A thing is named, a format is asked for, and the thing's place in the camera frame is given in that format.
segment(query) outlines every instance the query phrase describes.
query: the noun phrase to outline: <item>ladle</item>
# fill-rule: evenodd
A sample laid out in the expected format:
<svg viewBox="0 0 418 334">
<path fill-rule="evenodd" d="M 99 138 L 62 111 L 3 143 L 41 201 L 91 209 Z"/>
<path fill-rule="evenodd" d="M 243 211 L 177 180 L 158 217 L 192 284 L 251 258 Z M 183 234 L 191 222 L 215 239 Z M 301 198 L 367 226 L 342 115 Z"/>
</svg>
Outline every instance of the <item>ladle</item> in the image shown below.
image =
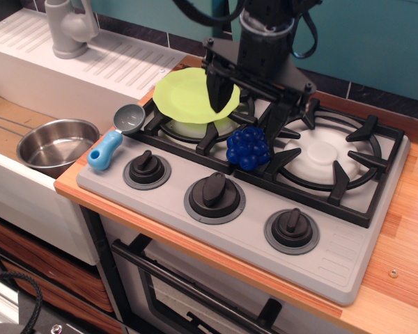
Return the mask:
<svg viewBox="0 0 418 334">
<path fill-rule="evenodd" d="M 111 156 L 123 142 L 123 134 L 133 134 L 141 129 L 146 120 L 146 112 L 138 104 L 121 107 L 113 117 L 116 130 L 108 132 L 102 141 L 87 156 L 88 164 L 97 170 L 110 166 Z"/>
</svg>

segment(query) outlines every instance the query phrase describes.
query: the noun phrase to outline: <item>oven door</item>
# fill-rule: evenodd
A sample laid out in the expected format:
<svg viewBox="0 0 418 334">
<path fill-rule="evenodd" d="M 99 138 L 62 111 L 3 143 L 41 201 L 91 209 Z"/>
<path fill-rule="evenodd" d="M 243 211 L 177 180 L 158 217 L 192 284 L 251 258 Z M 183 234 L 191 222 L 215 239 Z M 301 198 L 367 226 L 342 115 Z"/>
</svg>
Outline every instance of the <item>oven door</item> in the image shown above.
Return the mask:
<svg viewBox="0 0 418 334">
<path fill-rule="evenodd" d="M 101 216 L 133 313 L 165 333 L 343 330 Z"/>
</svg>

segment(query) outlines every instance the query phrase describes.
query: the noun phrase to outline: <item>burner grate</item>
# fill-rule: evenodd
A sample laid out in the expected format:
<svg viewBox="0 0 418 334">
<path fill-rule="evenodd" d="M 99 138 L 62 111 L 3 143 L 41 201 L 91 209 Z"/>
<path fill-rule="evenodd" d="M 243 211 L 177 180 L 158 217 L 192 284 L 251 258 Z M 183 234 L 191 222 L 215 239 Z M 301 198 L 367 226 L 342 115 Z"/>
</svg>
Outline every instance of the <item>burner grate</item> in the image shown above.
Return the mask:
<svg viewBox="0 0 418 334">
<path fill-rule="evenodd" d="M 241 92 L 240 103 L 246 108 L 247 112 L 233 111 L 228 116 L 229 119 L 236 124 L 235 130 L 243 129 L 247 125 L 257 125 L 258 119 L 254 116 L 254 98 L 248 91 L 243 90 Z M 150 99 L 144 108 L 146 114 L 152 114 L 153 118 L 144 125 L 144 128 L 141 131 L 128 135 L 130 138 L 137 139 L 143 143 L 225 174 L 231 174 L 233 172 L 235 166 L 227 161 L 227 159 L 220 159 L 211 154 L 214 145 L 216 143 L 225 142 L 233 131 L 226 134 L 219 134 L 215 123 L 210 122 L 206 125 L 206 133 L 203 138 L 185 136 L 175 132 L 171 127 L 167 126 L 172 119 L 158 110 L 153 99 Z M 186 145 L 182 145 L 182 143 L 192 144 L 194 147 L 190 148 Z"/>
<path fill-rule="evenodd" d="M 259 126 L 266 124 L 269 114 L 268 111 L 269 109 L 259 120 Z M 301 153 L 301 149 L 295 148 L 274 153 L 267 166 L 263 166 L 252 172 L 236 169 L 234 176 L 285 198 L 295 200 L 296 202 L 308 205 L 327 214 L 368 228 L 382 190 L 384 189 L 396 152 L 403 139 L 404 131 L 379 125 L 378 119 L 374 116 L 369 116 L 367 120 L 364 120 L 323 107 L 318 107 L 316 111 L 312 112 L 312 115 L 305 115 L 303 118 L 296 118 L 291 120 L 291 122 L 302 120 L 309 129 L 314 129 L 316 127 L 316 120 L 318 118 L 324 118 L 340 126 L 346 125 L 355 128 L 356 130 L 347 137 L 348 141 L 368 141 L 372 147 L 373 155 L 350 151 L 348 156 L 368 167 L 369 170 L 356 180 L 350 181 L 340 163 L 335 161 L 332 167 L 335 178 L 333 184 L 310 182 L 292 174 L 285 168 L 289 162 Z M 279 138 L 286 138 L 286 134 L 289 134 L 291 138 L 298 139 L 294 131 L 286 128 L 280 133 Z M 394 141 L 387 159 L 382 158 L 380 145 L 376 136 L 390 138 Z M 341 204 L 341 199 L 347 191 L 363 186 L 370 180 L 377 182 L 377 186 L 366 212 L 359 212 Z M 328 196 L 318 196 L 310 192 L 310 190 L 323 191 L 330 194 Z"/>
</svg>

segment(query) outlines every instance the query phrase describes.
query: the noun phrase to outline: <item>gray faucet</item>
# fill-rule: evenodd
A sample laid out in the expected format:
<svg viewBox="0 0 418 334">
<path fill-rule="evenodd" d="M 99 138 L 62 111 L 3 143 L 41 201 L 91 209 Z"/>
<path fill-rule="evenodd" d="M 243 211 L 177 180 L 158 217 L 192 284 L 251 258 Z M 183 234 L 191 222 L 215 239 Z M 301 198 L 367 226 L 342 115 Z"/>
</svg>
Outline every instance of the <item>gray faucet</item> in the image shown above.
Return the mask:
<svg viewBox="0 0 418 334">
<path fill-rule="evenodd" d="M 99 33 L 91 10 L 91 0 L 82 0 L 85 14 L 76 14 L 71 0 L 46 0 L 48 25 L 53 39 L 53 52 L 62 59 L 85 53 L 87 42 Z"/>
</svg>

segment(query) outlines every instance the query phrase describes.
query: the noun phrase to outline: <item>screw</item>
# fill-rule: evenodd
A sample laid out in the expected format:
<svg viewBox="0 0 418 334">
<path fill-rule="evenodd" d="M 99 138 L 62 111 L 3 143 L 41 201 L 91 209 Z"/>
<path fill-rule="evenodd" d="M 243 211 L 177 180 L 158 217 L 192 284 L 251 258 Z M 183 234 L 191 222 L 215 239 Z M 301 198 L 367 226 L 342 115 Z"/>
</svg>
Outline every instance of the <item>screw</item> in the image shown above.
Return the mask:
<svg viewBox="0 0 418 334">
<path fill-rule="evenodd" d="M 398 272 L 396 271 L 396 269 L 392 269 L 391 271 L 389 271 L 389 276 L 391 278 L 397 278 L 398 277 Z"/>
<path fill-rule="evenodd" d="M 51 334 L 61 334 L 62 333 L 62 326 L 61 325 L 54 325 L 51 328 Z"/>
</svg>

